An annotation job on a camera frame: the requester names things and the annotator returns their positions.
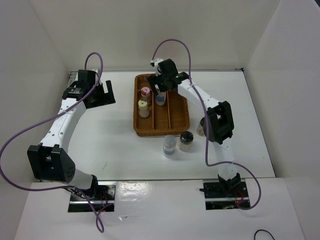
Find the silver cap blue label bottle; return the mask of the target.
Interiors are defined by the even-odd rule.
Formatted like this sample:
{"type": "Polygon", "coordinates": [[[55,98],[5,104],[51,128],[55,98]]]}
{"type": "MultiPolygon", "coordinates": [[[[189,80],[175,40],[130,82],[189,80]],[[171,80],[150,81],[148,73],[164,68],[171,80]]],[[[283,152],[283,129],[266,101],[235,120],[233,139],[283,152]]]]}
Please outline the silver cap blue label bottle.
{"type": "Polygon", "coordinates": [[[155,96],[155,102],[158,106],[163,106],[166,103],[166,92],[157,91],[157,95],[155,96]]]}

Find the pink cap spice bottle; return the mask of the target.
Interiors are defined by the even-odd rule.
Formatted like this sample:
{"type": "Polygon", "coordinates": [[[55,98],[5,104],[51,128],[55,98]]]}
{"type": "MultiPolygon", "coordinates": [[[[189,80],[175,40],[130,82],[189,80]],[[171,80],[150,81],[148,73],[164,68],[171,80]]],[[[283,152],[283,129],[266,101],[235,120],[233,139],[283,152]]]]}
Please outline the pink cap spice bottle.
{"type": "Polygon", "coordinates": [[[148,105],[151,104],[151,90],[149,87],[145,86],[141,88],[141,99],[147,102],[148,105]]]}

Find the yellow cap spice bottle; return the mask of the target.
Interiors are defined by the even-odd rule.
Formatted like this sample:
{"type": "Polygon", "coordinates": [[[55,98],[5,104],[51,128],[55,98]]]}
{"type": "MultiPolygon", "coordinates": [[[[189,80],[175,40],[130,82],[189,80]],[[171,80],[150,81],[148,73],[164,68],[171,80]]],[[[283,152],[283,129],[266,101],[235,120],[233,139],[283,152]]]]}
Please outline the yellow cap spice bottle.
{"type": "Polygon", "coordinates": [[[149,110],[147,101],[142,99],[138,101],[138,115],[143,119],[146,119],[149,117],[150,110],[149,110]]]}

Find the black cap jar front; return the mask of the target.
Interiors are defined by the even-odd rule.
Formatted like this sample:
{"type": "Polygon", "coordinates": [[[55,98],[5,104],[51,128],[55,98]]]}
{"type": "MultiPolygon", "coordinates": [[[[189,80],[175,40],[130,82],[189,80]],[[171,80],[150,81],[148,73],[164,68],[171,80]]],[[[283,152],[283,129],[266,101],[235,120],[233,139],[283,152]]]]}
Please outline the black cap jar front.
{"type": "Polygon", "coordinates": [[[183,152],[188,152],[194,140],[194,135],[190,131],[183,132],[179,137],[179,149],[183,152]]]}

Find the black cap jar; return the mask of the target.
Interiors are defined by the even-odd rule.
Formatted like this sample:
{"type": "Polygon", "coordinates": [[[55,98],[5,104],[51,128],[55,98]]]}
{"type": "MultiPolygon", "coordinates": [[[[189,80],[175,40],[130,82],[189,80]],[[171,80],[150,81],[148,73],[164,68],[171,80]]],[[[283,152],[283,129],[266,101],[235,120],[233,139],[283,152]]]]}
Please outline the black cap jar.
{"type": "Polygon", "coordinates": [[[179,149],[183,152],[188,152],[194,140],[194,135],[190,131],[183,132],[179,137],[179,149]]]}
{"type": "Polygon", "coordinates": [[[204,132],[204,126],[205,126],[205,118],[203,117],[200,121],[199,121],[199,124],[198,124],[198,127],[197,127],[197,134],[201,137],[204,137],[205,136],[205,132],[204,132]]]}

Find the grey cap blue label bottle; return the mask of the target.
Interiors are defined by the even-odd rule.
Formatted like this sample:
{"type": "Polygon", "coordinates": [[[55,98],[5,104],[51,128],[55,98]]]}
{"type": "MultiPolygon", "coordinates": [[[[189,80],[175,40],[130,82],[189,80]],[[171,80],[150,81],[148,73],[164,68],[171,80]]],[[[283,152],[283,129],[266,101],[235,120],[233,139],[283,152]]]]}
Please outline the grey cap blue label bottle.
{"type": "Polygon", "coordinates": [[[176,152],[177,140],[174,135],[166,135],[163,140],[163,154],[166,158],[171,158],[176,152]]]}

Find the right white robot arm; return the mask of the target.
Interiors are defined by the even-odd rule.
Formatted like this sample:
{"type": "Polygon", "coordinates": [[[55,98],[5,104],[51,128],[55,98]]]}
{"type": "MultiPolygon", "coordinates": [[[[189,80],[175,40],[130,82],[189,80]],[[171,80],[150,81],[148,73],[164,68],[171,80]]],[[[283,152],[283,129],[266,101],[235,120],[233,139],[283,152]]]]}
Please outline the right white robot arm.
{"type": "Polygon", "coordinates": [[[186,98],[198,109],[204,112],[203,132],[206,137],[206,147],[213,144],[218,166],[218,184],[220,193],[231,196],[241,182],[239,171],[234,162],[232,136],[234,120],[231,105],[227,101],[219,101],[191,80],[186,72],[178,72],[173,60],[157,58],[150,61],[154,74],[148,78],[148,83],[155,94],[174,90],[186,98]]]}

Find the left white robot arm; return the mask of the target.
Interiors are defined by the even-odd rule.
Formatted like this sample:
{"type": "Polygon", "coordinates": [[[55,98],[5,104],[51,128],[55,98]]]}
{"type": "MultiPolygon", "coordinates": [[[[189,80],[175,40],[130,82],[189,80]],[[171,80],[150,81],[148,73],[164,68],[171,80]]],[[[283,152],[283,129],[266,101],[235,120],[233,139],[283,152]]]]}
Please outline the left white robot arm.
{"type": "Polygon", "coordinates": [[[86,110],[114,104],[111,81],[107,89],[98,80],[99,69],[78,70],[75,81],[62,94],[59,117],[38,145],[30,145],[27,157],[37,180],[73,186],[74,194],[94,200],[102,188],[93,174],[76,168],[68,154],[70,140],[86,110]]]}

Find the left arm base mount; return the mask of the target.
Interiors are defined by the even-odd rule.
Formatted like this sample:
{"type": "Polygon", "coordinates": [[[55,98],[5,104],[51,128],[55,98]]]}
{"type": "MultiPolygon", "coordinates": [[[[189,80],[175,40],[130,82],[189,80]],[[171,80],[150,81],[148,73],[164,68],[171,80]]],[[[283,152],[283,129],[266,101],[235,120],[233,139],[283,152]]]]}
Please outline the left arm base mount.
{"type": "MultiPolygon", "coordinates": [[[[96,212],[114,212],[117,183],[115,181],[99,181],[98,184],[99,192],[89,198],[90,203],[96,212]]],[[[70,194],[68,212],[87,213],[92,212],[92,209],[80,193],[72,192],[70,194]]]]}

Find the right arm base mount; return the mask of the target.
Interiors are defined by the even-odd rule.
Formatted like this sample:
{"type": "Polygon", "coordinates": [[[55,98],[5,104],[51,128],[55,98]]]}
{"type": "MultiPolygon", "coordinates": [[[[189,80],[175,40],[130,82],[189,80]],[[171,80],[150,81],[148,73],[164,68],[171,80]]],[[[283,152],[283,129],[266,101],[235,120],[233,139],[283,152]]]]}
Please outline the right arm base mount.
{"type": "Polygon", "coordinates": [[[207,211],[238,209],[238,205],[245,209],[251,207],[247,185],[244,181],[241,181],[230,193],[223,193],[217,180],[204,181],[199,191],[204,194],[207,211]]]}

